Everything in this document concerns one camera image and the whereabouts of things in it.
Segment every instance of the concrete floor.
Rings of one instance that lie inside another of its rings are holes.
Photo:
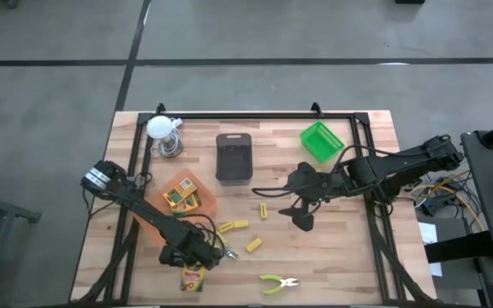
[[[127,59],[142,0],[0,4],[0,60]],[[138,58],[493,56],[493,2],[153,0]],[[0,68],[0,199],[19,223],[0,306],[65,303],[124,67]],[[493,64],[136,68],[125,110],[392,110],[401,147],[493,127]]]

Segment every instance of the yellow cable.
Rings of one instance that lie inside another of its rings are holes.
[[[439,185],[437,185],[436,187],[434,187],[428,194],[427,196],[430,196],[432,193],[434,193],[439,187],[444,187],[446,184],[450,183],[453,179],[459,177],[459,176],[462,176],[464,174],[466,174],[467,172],[469,172],[469,170],[467,171],[463,171],[457,175],[451,175],[449,176],[448,178],[444,179],[444,181],[442,181]]]
[[[445,192],[449,192],[449,193],[452,193],[457,199],[459,199],[459,201],[465,205],[465,207],[471,212],[472,216],[475,217],[475,220],[477,221],[479,227],[481,230],[485,231],[484,227],[483,227],[483,224],[479,221],[477,215],[475,214],[475,212],[472,210],[471,206],[455,191],[453,191],[452,189],[448,188],[448,187],[440,187],[440,186],[435,186],[435,185],[421,185],[421,186],[418,186],[418,187],[415,187],[412,191],[414,190],[419,190],[421,188],[433,188],[432,191],[434,190],[437,190],[437,189],[440,189],[440,190],[443,190]]]
[[[462,176],[462,175],[464,175],[464,174],[466,174],[466,173],[468,173],[468,172],[469,172],[469,170],[467,170],[467,171],[463,171],[463,172],[461,172],[461,173],[459,173],[459,174],[457,174],[457,175],[451,175],[451,176],[449,176],[448,178],[444,179],[444,181],[442,181],[439,185],[437,185],[437,186],[433,187],[433,189],[431,189],[431,191],[430,191],[429,193],[427,193],[425,196],[426,196],[426,197],[427,197],[427,196],[430,196],[430,195],[431,195],[432,193],[434,193],[434,192],[435,192],[435,191],[436,191],[439,187],[444,187],[446,184],[450,183],[453,179],[455,179],[455,178],[457,178],[457,177],[459,177],[459,176]],[[413,188],[413,189],[412,189],[412,191],[410,191],[410,193],[413,193],[413,192],[415,192],[415,191],[418,191],[418,190],[420,190],[421,188],[427,188],[427,187],[428,187],[427,185],[425,185],[425,186],[424,186],[424,185],[416,186],[415,188]]]

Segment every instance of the white lamp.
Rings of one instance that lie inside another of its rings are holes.
[[[183,144],[180,140],[178,127],[182,124],[181,119],[169,119],[164,115],[158,115],[147,122],[147,134],[159,140],[158,145],[151,147],[151,154],[156,156],[156,150],[162,157],[176,157],[181,153]]]

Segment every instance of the metal bracket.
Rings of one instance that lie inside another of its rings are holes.
[[[159,103],[159,105],[157,106],[157,109],[155,110],[155,114],[159,115],[159,114],[161,114],[161,112],[164,112],[164,111],[167,111],[167,108],[164,106],[163,103]]]
[[[357,121],[363,123],[364,125],[370,125],[370,117],[368,116],[368,112],[355,112],[353,116],[357,119]]]
[[[315,113],[317,113],[317,118],[319,118],[319,119],[323,118],[324,113],[321,110],[321,106],[319,106],[318,103],[313,103],[310,110],[315,111]]]
[[[138,118],[136,119],[136,125],[140,125],[140,126],[144,125],[144,123],[149,121],[153,116],[155,116],[155,114],[148,112],[138,114]]]

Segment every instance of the black container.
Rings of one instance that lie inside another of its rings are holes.
[[[252,138],[248,133],[216,136],[216,178],[224,186],[248,185],[252,179]]]

